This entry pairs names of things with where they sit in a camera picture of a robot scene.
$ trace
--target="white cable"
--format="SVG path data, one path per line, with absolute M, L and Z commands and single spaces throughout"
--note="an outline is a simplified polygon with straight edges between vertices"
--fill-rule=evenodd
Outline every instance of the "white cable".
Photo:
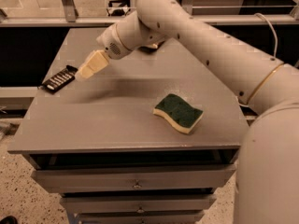
M 268 20 L 262 13 L 255 13 L 254 15 L 258 16 L 263 21 L 266 21 L 268 23 L 268 25 L 270 26 L 270 28 L 272 30 L 272 33 L 273 33 L 273 36 L 274 36 L 274 39 L 275 39 L 275 46 L 274 46 L 273 56 L 274 56 L 274 58 L 276 58 L 277 57 L 277 51 L 278 51 L 278 36 L 277 36 L 276 31 L 274 30 L 273 25 L 271 24 L 270 20 Z

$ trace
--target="gray tabletop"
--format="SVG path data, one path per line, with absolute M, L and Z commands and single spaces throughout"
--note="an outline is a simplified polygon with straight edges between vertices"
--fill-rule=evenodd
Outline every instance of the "gray tabletop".
M 79 67 L 104 30 L 71 29 L 46 79 L 67 64 Z M 204 116 L 190 134 L 152 114 L 174 93 Z M 152 54 L 140 50 L 111 61 L 85 82 L 56 94 L 39 90 L 10 153 L 76 153 L 239 147 L 248 125 L 235 96 L 179 42 L 167 40 Z

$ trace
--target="floor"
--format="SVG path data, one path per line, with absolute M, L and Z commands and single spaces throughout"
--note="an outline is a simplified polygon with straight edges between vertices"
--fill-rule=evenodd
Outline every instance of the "floor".
M 0 219 L 9 215 L 20 224 L 67 224 L 65 210 L 58 194 L 48 194 L 31 177 L 33 167 L 21 155 L 10 155 L 7 146 L 21 119 L 0 119 L 10 123 L 9 133 L 0 140 Z M 216 190 L 217 201 L 196 224 L 232 224 L 234 214 L 235 176 Z

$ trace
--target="person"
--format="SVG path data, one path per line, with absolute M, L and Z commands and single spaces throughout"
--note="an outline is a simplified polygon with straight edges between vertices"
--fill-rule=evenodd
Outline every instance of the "person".
M 0 220 L 0 224 L 18 224 L 18 220 L 13 216 L 8 216 Z

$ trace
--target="sponge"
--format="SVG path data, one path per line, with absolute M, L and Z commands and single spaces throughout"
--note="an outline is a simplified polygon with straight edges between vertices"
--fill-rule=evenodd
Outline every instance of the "sponge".
M 175 94 L 168 94 L 155 106 L 153 114 L 165 118 L 177 131 L 188 134 L 203 117 L 203 111 L 193 108 Z
M 109 58 L 107 54 L 103 50 L 94 50 L 76 72 L 75 79 L 84 81 L 104 69 L 108 64 Z

